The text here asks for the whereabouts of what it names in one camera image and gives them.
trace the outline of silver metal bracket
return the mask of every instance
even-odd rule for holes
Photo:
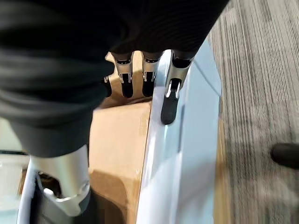
[[[104,82],[108,83],[109,82],[109,76],[104,77]]]
[[[157,76],[157,70],[159,66],[159,59],[156,60],[150,60],[144,57],[142,55],[142,77],[145,82],[147,82],[147,72],[152,72],[152,78],[151,81],[154,82],[155,78]]]
[[[133,55],[132,53],[131,58],[127,60],[115,60],[115,66],[117,69],[118,76],[121,80],[121,83],[124,83],[123,75],[128,75],[128,82],[132,83],[133,79]]]
[[[181,83],[179,82],[177,87],[176,87],[176,90],[175,90],[175,93],[176,93],[176,99],[179,98],[179,91],[180,91],[180,87],[181,87]],[[166,93],[166,98],[169,98],[170,94],[171,94],[171,90],[172,90],[172,80],[170,80],[169,82],[169,86],[168,86],[168,90],[167,90],[167,93]]]
[[[54,189],[44,187],[41,180],[39,188],[46,197],[70,217],[80,215],[85,208],[80,203],[87,197],[90,184],[88,174],[87,146],[82,146],[70,154],[41,158],[30,156],[30,160],[37,172],[54,178],[59,182],[61,194],[55,195]]]
[[[166,84],[165,84],[166,85],[166,87],[165,87],[165,96],[166,97],[169,96],[169,94],[170,94],[170,89],[171,89],[170,84],[171,84],[171,80],[174,79],[174,78],[177,78],[177,79],[181,80],[181,82],[178,85],[178,89],[176,90],[176,96],[179,97],[179,92],[182,89],[182,87],[184,86],[184,82],[186,80],[189,68],[190,68],[194,58],[188,59],[189,64],[185,67],[182,67],[182,68],[176,67],[174,65],[174,60],[175,59],[176,59],[175,54],[174,54],[174,52],[172,52],[171,62],[170,62],[169,68],[168,68]]]

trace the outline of white plastic surface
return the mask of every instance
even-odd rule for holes
[[[166,51],[159,64],[136,223],[209,224],[221,82],[205,42],[180,93],[176,120],[164,126],[160,112],[170,56]]]

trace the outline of striped carpet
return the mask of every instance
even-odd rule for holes
[[[299,0],[232,0],[209,37],[235,224],[299,224],[299,173],[270,147],[299,142]]]

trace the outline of robotic hand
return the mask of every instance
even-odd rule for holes
[[[0,1],[0,116],[30,154],[40,190],[67,216],[82,214],[89,201],[93,109],[112,91],[107,52],[129,98],[133,52],[142,51],[149,97],[159,59],[172,50],[161,111],[170,124],[192,60],[227,2]]]

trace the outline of brown cardboard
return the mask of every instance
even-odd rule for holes
[[[214,223],[231,224],[230,196],[228,190],[228,171],[224,144],[224,124],[218,122],[218,147],[214,192]]]
[[[105,224],[135,224],[151,104],[96,110],[90,136],[91,187]]]
[[[113,56],[108,53],[106,56],[107,61],[111,61],[115,64]],[[144,99],[146,97],[142,94],[142,54],[140,51],[135,51],[133,55],[133,96],[131,98],[125,98],[121,92],[121,82],[117,74],[116,67],[114,73],[109,76],[109,81],[112,88],[112,94],[106,98],[101,104],[101,108],[108,108],[112,106],[127,105],[132,101],[138,99]]]

